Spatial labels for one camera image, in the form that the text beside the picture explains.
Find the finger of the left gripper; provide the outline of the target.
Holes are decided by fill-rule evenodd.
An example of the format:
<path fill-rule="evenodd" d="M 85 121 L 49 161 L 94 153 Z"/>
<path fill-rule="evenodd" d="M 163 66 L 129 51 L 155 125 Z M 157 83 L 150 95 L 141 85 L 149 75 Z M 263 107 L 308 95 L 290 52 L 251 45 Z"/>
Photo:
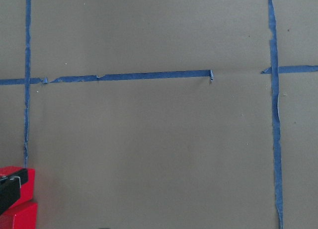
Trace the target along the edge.
<path fill-rule="evenodd" d="M 28 170 L 21 167 L 0 169 L 0 214 L 2 215 L 21 197 L 21 187 L 28 182 Z"/>

